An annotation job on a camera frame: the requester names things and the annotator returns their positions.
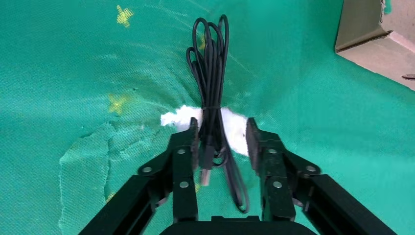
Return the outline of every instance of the cardboard box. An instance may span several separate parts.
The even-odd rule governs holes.
[[[344,0],[336,53],[415,90],[415,1]]]

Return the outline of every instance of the white cotton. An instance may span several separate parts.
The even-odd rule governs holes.
[[[228,108],[222,108],[222,119],[225,128],[226,138],[232,150],[237,153],[248,155],[246,143],[246,123],[247,118],[243,115],[235,114]],[[184,131],[189,128],[190,118],[197,119],[200,128],[202,124],[202,109],[183,105],[176,109],[176,113],[166,113],[161,116],[161,125],[174,125],[177,131]]]

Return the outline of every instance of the wrinkled fabric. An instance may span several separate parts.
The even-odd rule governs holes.
[[[163,152],[176,128],[161,126],[161,115],[200,106],[185,59],[193,23],[217,22],[223,13],[231,36],[222,105],[255,117],[396,233],[411,234],[415,93],[334,53],[342,3],[0,4],[0,234],[78,233],[138,167]],[[259,179],[247,157],[235,158],[248,215],[261,215]],[[146,234],[171,225],[171,198]],[[200,220],[246,216],[221,169],[197,199]],[[312,228],[297,212],[296,221]]]

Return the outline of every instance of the metal screw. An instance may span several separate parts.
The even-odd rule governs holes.
[[[151,167],[144,167],[143,168],[143,172],[144,173],[148,173],[148,172],[150,172],[152,169],[151,169]]]
[[[278,181],[274,181],[273,186],[276,187],[276,188],[282,188],[282,184]]]
[[[181,181],[181,182],[180,182],[180,184],[179,184],[179,186],[180,186],[181,188],[187,188],[187,187],[189,186],[189,183],[188,183],[188,182],[186,182],[186,181]]]
[[[311,166],[311,165],[308,165],[308,166],[306,167],[306,169],[307,169],[308,171],[311,171],[311,172],[316,171],[316,168],[315,168],[314,166]]]

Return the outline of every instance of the black cable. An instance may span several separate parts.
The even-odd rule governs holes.
[[[204,54],[198,50],[197,27],[202,23],[205,27]],[[222,25],[224,25],[225,38],[223,38]],[[213,40],[211,29],[217,38]],[[202,184],[209,181],[212,167],[222,167],[231,191],[231,197],[236,207],[242,213],[249,211],[249,199],[246,187],[242,181],[241,173],[232,156],[231,148],[226,139],[221,114],[222,91],[225,75],[226,59],[229,46],[228,18],[222,15],[219,24],[207,22],[198,18],[193,25],[193,47],[186,51],[187,63],[196,80],[202,101],[203,122],[199,131],[201,147],[204,150],[202,159]],[[192,61],[190,53],[195,54]],[[214,159],[221,159],[221,163],[215,163]]]

